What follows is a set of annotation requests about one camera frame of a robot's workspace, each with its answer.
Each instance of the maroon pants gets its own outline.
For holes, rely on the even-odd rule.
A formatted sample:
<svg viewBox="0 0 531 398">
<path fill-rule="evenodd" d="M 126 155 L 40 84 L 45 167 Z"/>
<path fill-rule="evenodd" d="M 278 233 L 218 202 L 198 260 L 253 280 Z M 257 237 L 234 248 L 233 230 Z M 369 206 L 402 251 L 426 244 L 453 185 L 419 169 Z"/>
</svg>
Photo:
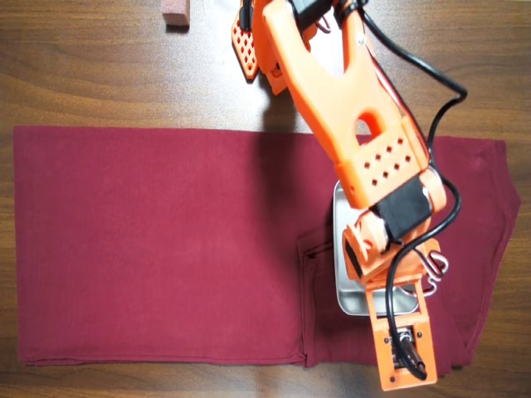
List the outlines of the maroon pants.
<svg viewBox="0 0 531 398">
<path fill-rule="evenodd" d="M 376 363 L 337 303 L 337 178 L 311 135 L 21 127 L 14 151 L 22 362 Z M 503 142 L 436 156 L 463 196 L 427 299 L 445 374 L 473 356 L 520 200 Z"/>
</svg>

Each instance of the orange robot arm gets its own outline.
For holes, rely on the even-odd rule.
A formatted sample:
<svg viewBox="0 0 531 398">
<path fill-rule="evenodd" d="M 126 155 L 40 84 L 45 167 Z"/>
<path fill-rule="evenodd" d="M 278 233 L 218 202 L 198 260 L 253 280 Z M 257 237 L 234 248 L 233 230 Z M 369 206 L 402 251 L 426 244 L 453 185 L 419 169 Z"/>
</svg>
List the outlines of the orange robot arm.
<svg viewBox="0 0 531 398">
<path fill-rule="evenodd" d="M 429 258 L 439 246 L 426 238 L 415 252 L 403 255 L 401 248 L 426 234 L 432 215 L 446 206 L 446 194 L 438 172 L 430 167 L 430 154 L 416 122 L 389 92 L 386 77 L 376 66 L 356 11 L 358 2 L 337 3 L 340 12 L 349 9 L 341 26 L 342 76 L 331 76 L 309 53 L 314 26 L 301 30 L 286 0 L 253 2 L 253 55 L 275 94 L 288 88 L 297 110 L 334 163 L 350 206 L 364 210 L 343 232 L 343 253 L 348 277 L 365 286 L 382 388 L 430 384 L 436 382 L 436 365 L 421 279 L 427 269 L 436 268 Z M 358 120 L 368 125 L 372 135 L 364 145 L 356 138 Z M 414 286 L 419 309 L 392 315 L 393 335 L 401 333 L 401 341 L 394 342 L 391 320 L 376 316 L 373 292 L 386 287 L 387 270 L 401 255 L 393 270 L 393 286 Z"/>
</svg>

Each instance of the silver metal tray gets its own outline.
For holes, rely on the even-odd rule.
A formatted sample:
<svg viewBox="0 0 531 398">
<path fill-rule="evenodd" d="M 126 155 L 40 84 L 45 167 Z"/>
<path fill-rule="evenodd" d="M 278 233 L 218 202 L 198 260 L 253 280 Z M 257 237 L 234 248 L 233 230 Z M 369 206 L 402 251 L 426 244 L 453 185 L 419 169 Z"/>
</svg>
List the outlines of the silver metal tray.
<svg viewBox="0 0 531 398">
<path fill-rule="evenodd" d="M 338 302 L 348 315 L 368 316 L 365 290 L 358 281 L 348 278 L 343 257 L 343 231 L 348 223 L 354 223 L 361 214 L 362 211 L 350 207 L 338 182 L 334 189 L 334 263 Z M 412 313 L 417 309 L 417 299 L 407 296 L 399 289 L 393 292 L 393 302 L 396 314 Z M 384 289 L 374 292 L 374 306 L 377 315 L 386 314 Z"/>
</svg>

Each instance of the small block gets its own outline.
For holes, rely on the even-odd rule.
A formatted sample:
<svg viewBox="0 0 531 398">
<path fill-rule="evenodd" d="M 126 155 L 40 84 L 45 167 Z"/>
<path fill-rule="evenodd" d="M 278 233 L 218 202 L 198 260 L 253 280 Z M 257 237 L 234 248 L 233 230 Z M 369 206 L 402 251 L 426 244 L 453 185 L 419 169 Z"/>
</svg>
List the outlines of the small block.
<svg viewBox="0 0 531 398">
<path fill-rule="evenodd" d="M 166 25 L 190 26 L 190 0 L 163 0 L 161 8 Z"/>
</svg>

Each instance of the brown wooden surface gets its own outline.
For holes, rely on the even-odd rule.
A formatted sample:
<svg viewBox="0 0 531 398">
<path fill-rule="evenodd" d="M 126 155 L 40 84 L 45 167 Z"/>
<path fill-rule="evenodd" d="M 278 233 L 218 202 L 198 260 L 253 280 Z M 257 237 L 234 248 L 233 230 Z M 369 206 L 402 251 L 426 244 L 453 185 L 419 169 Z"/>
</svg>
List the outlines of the brown wooden surface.
<svg viewBox="0 0 531 398">
<path fill-rule="evenodd" d="M 375 368 L 183 364 L 24 368 L 17 361 L 12 128 L 16 124 L 308 128 L 284 93 L 247 84 L 229 37 L 238 0 L 192 0 L 188 31 L 159 0 L 0 2 L 0 396 L 384 396 Z M 470 91 L 441 133 L 502 138 L 523 198 L 471 366 L 387 396 L 531 396 L 531 2 L 373 0 L 382 29 Z M 337 71 L 337 46 L 316 53 Z M 426 126 L 448 93 L 377 46 Z"/>
</svg>

